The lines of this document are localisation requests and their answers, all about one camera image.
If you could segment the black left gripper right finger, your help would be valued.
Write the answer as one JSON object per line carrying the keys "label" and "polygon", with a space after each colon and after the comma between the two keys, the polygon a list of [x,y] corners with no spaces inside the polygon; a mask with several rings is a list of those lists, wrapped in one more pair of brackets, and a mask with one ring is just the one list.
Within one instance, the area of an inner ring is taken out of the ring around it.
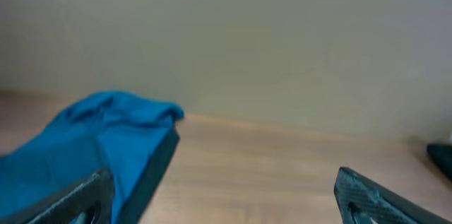
{"label": "black left gripper right finger", "polygon": [[339,168],[333,191],[345,224],[451,224],[348,167]]}

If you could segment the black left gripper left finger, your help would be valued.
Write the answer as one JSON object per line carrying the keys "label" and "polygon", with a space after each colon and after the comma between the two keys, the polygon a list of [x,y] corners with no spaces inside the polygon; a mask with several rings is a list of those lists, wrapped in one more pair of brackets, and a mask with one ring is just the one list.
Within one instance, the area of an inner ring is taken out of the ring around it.
{"label": "black left gripper left finger", "polygon": [[2,223],[110,223],[114,178],[101,169],[37,203],[1,219]]}

